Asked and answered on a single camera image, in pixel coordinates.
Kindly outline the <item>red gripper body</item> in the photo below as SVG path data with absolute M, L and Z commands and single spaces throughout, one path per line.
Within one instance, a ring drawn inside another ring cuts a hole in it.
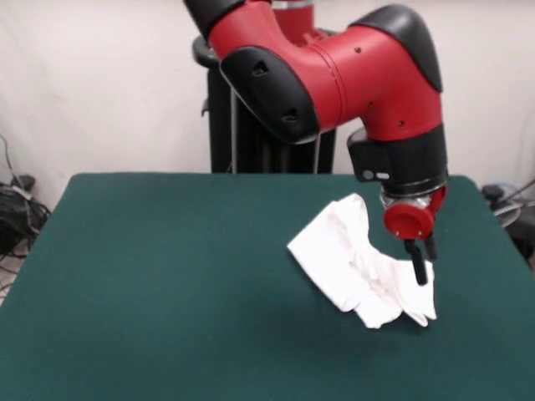
M 383 192 L 386 230 L 401 240 L 424 240 L 433 232 L 447 186 L 417 197 L 393 197 Z

